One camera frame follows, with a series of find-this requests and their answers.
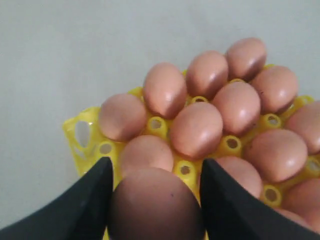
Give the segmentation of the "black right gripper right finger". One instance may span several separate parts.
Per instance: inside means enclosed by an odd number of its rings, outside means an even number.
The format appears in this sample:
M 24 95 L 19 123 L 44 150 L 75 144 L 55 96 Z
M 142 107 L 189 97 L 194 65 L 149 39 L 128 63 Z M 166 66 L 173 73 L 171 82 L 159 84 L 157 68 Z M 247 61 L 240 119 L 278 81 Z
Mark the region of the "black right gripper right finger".
M 202 163 L 200 204 L 210 240 L 318 240 L 246 191 L 214 159 Z

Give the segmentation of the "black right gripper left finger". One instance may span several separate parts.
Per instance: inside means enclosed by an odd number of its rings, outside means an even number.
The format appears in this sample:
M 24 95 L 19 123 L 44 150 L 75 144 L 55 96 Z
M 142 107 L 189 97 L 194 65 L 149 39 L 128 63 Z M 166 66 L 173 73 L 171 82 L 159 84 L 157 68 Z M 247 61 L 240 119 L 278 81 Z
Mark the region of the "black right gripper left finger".
M 101 240 L 113 192 L 109 157 L 96 164 L 61 196 L 1 229 L 2 240 Z

